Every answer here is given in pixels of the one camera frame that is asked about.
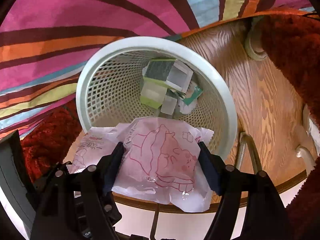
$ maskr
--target basket rim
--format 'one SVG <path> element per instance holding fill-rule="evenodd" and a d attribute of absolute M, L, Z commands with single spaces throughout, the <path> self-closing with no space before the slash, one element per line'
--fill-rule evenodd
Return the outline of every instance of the basket rim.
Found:
<path fill-rule="evenodd" d="M 86 133 L 91 128 L 89 114 L 87 112 L 87 91 L 89 84 L 100 66 L 107 60 L 124 52 L 150 50 L 169 54 L 176 59 L 186 61 L 191 69 L 196 70 L 205 80 L 215 87 L 223 102 L 222 107 L 226 112 L 223 136 L 215 151 L 223 160 L 229 155 L 237 134 L 236 107 L 229 88 L 218 71 L 203 57 L 193 50 L 162 38 L 156 37 L 130 37 L 114 41 L 99 49 L 84 66 L 76 88 L 76 107 L 81 126 Z"/>

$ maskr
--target pink cartoon print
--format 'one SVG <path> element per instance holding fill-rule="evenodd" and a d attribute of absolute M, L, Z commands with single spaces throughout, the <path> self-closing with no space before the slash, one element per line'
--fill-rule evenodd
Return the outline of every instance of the pink cartoon print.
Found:
<path fill-rule="evenodd" d="M 83 156 L 87 153 L 87 150 L 80 147 L 76 153 L 75 157 L 73 158 L 72 165 L 75 166 L 76 170 L 74 172 L 79 171 L 80 169 L 84 169 L 86 166 L 84 165 Z"/>
<path fill-rule="evenodd" d="M 193 142 L 193 136 L 190 132 L 182 132 L 182 138 L 188 142 Z"/>
<path fill-rule="evenodd" d="M 147 135 L 136 134 L 131 141 L 129 158 L 137 161 L 159 187 L 189 192 L 193 189 L 197 158 L 188 150 L 181 149 L 174 136 L 175 133 L 170 133 L 163 124 Z"/>

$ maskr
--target white plastic bag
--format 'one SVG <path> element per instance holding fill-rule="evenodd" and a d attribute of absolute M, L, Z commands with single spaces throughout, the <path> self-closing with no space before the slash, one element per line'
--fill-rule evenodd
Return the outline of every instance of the white plastic bag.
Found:
<path fill-rule="evenodd" d="M 126 152 L 114 192 L 162 204 L 171 202 L 185 212 L 203 212 L 209 209 L 212 191 L 197 161 L 197 143 L 208 144 L 212 135 L 209 129 L 159 117 L 136 118 L 114 128 L 92 127 L 69 171 L 97 164 L 121 141 Z"/>

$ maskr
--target trash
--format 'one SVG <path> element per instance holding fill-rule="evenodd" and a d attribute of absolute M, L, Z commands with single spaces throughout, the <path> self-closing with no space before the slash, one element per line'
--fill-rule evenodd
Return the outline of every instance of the trash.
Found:
<path fill-rule="evenodd" d="M 165 87 L 145 81 L 140 94 L 140 102 L 158 109 L 162 105 L 166 93 L 167 89 Z"/>
<path fill-rule="evenodd" d="M 178 98 L 179 112 L 182 114 L 190 114 L 192 110 L 195 109 L 197 104 L 198 104 L 197 99 L 193 100 L 189 105 L 186 105 L 183 99 Z"/>
<path fill-rule="evenodd" d="M 161 106 L 161 112 L 164 114 L 172 115 L 174 109 L 176 108 L 177 101 L 177 96 L 173 92 L 171 92 L 171 90 L 168 90 Z"/>
<path fill-rule="evenodd" d="M 184 63 L 172 58 L 152 59 L 144 80 L 185 93 L 193 71 Z"/>
<path fill-rule="evenodd" d="M 142 76 L 144 77 L 146 72 L 147 72 L 147 69 L 148 69 L 148 66 L 145 66 L 143 69 L 142 69 Z"/>
<path fill-rule="evenodd" d="M 197 99 L 202 94 L 202 92 L 202 89 L 198 87 L 196 82 L 191 80 L 186 92 L 186 97 L 183 99 L 183 102 L 187 106 L 190 105 L 193 100 Z"/>
<path fill-rule="evenodd" d="M 185 99 L 186 98 L 186 94 L 185 93 L 182 93 L 180 91 L 176 91 L 174 89 L 170 89 L 170 91 L 172 93 L 174 93 L 178 98 L 182 98 L 182 99 Z"/>
<path fill-rule="evenodd" d="M 197 143 L 208 145 L 212 135 L 209 129 L 158 117 L 92 127 L 68 169 L 73 173 L 96 165 L 121 141 L 126 151 L 112 191 L 161 204 L 171 202 L 185 212 L 203 212 L 210 207 L 212 191 L 197 161 Z"/>

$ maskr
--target cartoon pig drawing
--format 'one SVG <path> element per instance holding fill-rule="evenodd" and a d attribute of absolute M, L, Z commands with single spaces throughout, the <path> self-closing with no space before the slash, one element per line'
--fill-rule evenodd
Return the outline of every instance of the cartoon pig drawing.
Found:
<path fill-rule="evenodd" d="M 129 158 L 137 161 L 159 187 L 189 192 L 193 189 L 197 158 L 181 149 L 174 136 L 163 124 L 147 135 L 136 134 Z"/>

